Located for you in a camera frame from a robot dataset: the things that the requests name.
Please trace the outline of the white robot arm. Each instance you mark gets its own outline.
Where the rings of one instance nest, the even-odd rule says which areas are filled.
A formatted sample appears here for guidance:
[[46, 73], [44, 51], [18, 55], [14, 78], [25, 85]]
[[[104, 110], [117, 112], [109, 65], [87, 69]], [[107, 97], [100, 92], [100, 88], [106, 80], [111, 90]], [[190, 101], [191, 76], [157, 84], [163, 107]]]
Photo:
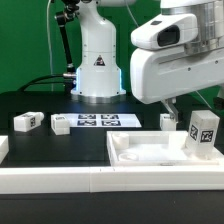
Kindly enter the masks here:
[[[125, 92], [116, 65], [116, 29], [99, 6], [136, 0], [81, 0], [82, 63], [72, 94], [91, 103]], [[224, 0], [161, 0], [161, 13], [131, 33], [131, 90], [145, 104], [161, 101], [173, 120], [174, 99], [224, 85]]]

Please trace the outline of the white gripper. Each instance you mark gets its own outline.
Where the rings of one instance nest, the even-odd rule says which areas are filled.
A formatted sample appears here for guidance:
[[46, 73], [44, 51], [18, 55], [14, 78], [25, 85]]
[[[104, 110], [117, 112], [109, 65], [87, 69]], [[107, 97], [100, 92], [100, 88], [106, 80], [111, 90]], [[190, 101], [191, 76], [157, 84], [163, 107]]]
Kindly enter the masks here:
[[[182, 47], [155, 52], [136, 49], [130, 75], [133, 95], [145, 104], [162, 101], [177, 122], [179, 112], [173, 97], [224, 84], [224, 48], [191, 56]], [[224, 85], [213, 103], [216, 109], [224, 110]]]

